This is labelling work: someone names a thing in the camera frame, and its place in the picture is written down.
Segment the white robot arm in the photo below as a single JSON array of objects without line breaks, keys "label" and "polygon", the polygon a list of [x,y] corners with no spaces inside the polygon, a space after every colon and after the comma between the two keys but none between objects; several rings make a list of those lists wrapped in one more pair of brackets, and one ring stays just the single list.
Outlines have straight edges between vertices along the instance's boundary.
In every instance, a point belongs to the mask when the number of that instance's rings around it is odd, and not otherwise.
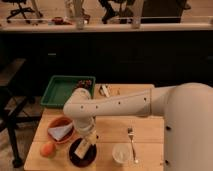
[{"label": "white robot arm", "polygon": [[164,118],[164,171],[213,171],[213,87],[185,83],[93,99],[78,88],[63,112],[87,135],[96,116]]}]

